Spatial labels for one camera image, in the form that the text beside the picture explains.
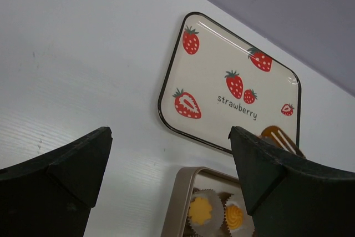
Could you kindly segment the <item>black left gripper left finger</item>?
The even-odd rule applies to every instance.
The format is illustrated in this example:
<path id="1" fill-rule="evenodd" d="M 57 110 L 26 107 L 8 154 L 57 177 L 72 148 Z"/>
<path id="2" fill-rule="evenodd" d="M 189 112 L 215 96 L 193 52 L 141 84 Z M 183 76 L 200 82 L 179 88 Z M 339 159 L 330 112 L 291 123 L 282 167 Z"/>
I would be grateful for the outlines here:
<path id="1" fill-rule="evenodd" d="M 1 236 L 83 236 L 107 167 L 112 132 L 100 127 L 1 169 Z"/>

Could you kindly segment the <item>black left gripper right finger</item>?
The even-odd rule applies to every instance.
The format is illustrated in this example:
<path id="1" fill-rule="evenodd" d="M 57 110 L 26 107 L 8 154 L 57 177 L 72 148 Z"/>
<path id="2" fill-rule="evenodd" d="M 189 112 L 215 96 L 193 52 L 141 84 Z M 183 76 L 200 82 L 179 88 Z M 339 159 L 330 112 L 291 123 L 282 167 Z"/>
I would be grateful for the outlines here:
<path id="1" fill-rule="evenodd" d="M 232 127 L 237 175 L 257 236 L 354 236 L 354 173 Z"/>

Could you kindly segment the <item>steel serving tongs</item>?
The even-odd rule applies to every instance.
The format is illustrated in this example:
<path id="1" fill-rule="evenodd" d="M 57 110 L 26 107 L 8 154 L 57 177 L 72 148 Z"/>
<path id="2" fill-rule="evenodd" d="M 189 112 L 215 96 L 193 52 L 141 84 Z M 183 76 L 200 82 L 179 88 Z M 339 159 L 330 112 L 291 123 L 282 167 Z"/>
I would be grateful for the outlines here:
<path id="1" fill-rule="evenodd" d="M 299 147 L 291 140 L 289 136 L 284 137 L 283 135 L 277 136 L 274 133 L 271 134 L 271 137 L 262 137 L 261 135 L 259 135 L 259 137 L 265 140 L 266 142 L 269 142 L 270 144 L 279 147 L 280 149 L 286 150 L 290 153 L 298 155 L 299 157 L 305 158 L 305 155 L 301 152 Z"/>

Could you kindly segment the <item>orange round cookie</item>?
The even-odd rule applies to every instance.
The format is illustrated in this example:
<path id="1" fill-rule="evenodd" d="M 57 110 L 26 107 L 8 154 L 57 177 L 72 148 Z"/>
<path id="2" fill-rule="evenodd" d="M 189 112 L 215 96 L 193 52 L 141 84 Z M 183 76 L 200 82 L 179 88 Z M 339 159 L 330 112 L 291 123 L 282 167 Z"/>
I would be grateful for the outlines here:
<path id="1" fill-rule="evenodd" d="M 276 125 L 271 125 L 271 126 L 268 126 L 266 127 L 262 132 L 261 132 L 261 136 L 262 137 L 271 137 L 272 134 L 271 133 L 274 133 L 276 134 L 277 136 L 284 136 L 284 137 L 287 137 L 288 135 L 278 126 Z"/>

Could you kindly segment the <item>orange flower cookie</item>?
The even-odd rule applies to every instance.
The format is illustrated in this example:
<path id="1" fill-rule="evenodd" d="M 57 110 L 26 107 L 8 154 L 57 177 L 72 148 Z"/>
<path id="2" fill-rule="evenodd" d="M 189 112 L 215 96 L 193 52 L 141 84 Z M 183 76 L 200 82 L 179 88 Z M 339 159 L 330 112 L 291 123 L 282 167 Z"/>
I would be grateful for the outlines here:
<path id="1" fill-rule="evenodd" d="M 193 224 L 204 225 L 212 218 L 211 212 L 209 200 L 198 196 L 190 203 L 188 217 Z"/>

